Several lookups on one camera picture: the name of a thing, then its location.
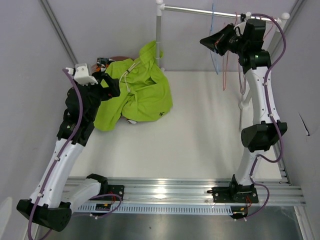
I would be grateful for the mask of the pink hanger with black shorts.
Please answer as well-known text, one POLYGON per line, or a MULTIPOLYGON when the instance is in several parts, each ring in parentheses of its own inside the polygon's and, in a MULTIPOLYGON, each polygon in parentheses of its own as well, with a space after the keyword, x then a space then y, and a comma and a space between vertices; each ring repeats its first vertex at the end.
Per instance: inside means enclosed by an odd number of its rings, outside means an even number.
POLYGON ((225 56, 222 57, 222 90, 225 91, 227 88, 227 72, 228 72, 228 65, 229 65, 229 54, 230 52, 227 51, 225 56))

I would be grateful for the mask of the camouflage patterned shorts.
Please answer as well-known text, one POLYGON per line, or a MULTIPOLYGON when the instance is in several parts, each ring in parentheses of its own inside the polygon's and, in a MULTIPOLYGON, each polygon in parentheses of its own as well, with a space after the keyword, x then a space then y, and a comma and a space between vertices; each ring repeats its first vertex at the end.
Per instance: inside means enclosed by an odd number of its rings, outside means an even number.
POLYGON ((107 132, 115 128, 118 120, 123 117, 130 124, 136 124, 132 116, 125 111, 139 88, 138 67, 139 62, 129 57, 99 57, 96 61, 95 73, 98 76, 108 74, 116 79, 119 84, 120 95, 109 100, 102 101, 94 121, 94 127, 100 131, 107 132))

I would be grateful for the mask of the lime green shorts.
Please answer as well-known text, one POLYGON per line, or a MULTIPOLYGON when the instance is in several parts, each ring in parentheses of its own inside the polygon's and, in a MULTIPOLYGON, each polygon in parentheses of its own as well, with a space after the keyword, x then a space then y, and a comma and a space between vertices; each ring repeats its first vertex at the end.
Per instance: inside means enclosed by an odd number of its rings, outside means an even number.
POLYGON ((173 107, 169 81, 156 63, 155 41, 143 46, 136 59, 109 59, 104 72, 119 80, 120 95, 101 102, 94 121, 96 129, 112 131, 120 117, 157 121, 173 107))

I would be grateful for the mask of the pink hanger with navy shorts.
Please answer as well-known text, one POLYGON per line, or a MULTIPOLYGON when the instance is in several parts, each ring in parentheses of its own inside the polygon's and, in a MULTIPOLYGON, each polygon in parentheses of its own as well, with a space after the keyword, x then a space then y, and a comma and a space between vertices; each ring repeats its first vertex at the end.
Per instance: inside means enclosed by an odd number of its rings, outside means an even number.
POLYGON ((237 69, 238 69, 239 90, 241 95, 243 96, 246 92, 247 81, 246 81, 246 77, 241 72, 241 65, 239 62, 237 63, 237 69))

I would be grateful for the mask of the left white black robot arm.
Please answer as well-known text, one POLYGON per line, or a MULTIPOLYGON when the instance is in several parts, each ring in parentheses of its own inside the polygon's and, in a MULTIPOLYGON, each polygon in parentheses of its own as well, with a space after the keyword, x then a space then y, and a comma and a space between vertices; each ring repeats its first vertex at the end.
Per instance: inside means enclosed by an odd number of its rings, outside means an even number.
POLYGON ((72 214, 86 201, 108 196, 108 179, 91 173, 71 192, 63 190, 75 161, 84 150, 94 130, 94 121, 102 102, 119 97, 119 80, 107 73, 95 73, 95 83, 80 84, 70 74, 72 87, 66 94, 66 109, 56 135, 54 151, 35 191, 28 199, 19 200, 16 209, 32 224, 56 232, 62 231, 72 214))

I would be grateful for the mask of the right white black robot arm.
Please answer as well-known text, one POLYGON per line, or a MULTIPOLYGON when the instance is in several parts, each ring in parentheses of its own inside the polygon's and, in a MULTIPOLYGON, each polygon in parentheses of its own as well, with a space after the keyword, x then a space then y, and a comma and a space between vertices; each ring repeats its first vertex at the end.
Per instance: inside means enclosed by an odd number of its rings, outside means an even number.
POLYGON ((228 196, 234 202, 246 197, 245 188, 254 184, 258 161, 264 158, 271 146, 282 141, 288 129, 287 123, 280 120, 273 99, 271 69, 274 63, 269 52, 263 49, 265 31, 264 20, 251 18, 238 25, 228 24, 219 32, 199 41, 220 56, 226 52, 236 54, 249 85, 253 121, 240 135, 244 152, 228 189, 228 196))

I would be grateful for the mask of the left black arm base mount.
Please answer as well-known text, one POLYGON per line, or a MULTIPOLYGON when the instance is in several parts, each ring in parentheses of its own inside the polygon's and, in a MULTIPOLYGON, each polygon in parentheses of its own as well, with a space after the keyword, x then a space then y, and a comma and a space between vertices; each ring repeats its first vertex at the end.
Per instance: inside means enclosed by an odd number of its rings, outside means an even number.
POLYGON ((120 184, 111 184, 108 186, 107 191, 102 194, 98 194, 95 197, 90 198, 90 201, 119 201, 119 196, 121 200, 124 198, 125 186, 120 184))

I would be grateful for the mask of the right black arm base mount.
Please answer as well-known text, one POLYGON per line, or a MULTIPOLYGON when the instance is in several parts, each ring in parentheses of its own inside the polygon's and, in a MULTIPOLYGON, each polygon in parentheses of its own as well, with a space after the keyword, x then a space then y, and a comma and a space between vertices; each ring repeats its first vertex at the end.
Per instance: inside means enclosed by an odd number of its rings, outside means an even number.
POLYGON ((253 183, 249 185, 239 184, 235 175, 227 187, 215 186, 206 191, 211 194, 215 203, 239 203, 245 204, 247 200, 253 204, 259 202, 257 190, 253 183))

